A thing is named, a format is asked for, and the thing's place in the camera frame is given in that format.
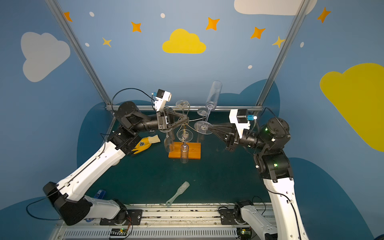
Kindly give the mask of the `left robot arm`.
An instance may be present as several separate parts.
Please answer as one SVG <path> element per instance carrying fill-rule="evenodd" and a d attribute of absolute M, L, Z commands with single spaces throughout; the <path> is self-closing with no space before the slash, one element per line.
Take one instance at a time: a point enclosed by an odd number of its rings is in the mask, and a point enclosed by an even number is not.
<path fill-rule="evenodd" d="M 133 102 L 125 102 L 115 112 L 118 129 L 111 133 L 100 149 L 72 174 L 58 183 L 47 183 L 43 191 L 68 226 L 85 219 L 105 219 L 115 225 L 128 222 L 127 208 L 118 200 L 100 200 L 86 196 L 86 192 L 110 167 L 131 153 L 142 140 L 139 133 L 171 131 L 187 123 L 186 114 L 170 108 L 145 115 Z"/>

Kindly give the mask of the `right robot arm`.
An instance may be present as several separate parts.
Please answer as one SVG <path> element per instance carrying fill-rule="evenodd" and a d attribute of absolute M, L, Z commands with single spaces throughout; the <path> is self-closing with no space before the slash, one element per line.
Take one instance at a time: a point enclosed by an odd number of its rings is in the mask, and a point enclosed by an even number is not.
<path fill-rule="evenodd" d="M 276 220 L 273 226 L 249 201 L 236 204 L 237 218 L 248 224 L 261 240 L 307 240 L 295 195 L 294 173 L 283 148 L 291 139 L 289 125 L 273 117 L 255 133 L 236 124 L 213 125 L 209 130 L 234 151 L 242 146 L 255 149 L 255 166 L 269 193 Z"/>

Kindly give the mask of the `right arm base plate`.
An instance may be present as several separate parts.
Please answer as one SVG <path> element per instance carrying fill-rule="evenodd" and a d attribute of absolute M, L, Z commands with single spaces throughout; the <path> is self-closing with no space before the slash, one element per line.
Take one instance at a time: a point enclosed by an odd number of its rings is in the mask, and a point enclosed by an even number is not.
<path fill-rule="evenodd" d="M 239 212 L 235 209 L 218 209 L 221 225 L 246 225 Z"/>

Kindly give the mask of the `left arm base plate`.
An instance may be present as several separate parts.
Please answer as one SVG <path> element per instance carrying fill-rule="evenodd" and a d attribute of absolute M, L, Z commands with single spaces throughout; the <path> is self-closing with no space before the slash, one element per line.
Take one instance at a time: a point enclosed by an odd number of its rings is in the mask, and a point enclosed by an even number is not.
<path fill-rule="evenodd" d="M 138 226 L 141 223 L 143 210 L 126 210 L 118 213 L 113 219 L 101 219 L 101 226 Z"/>

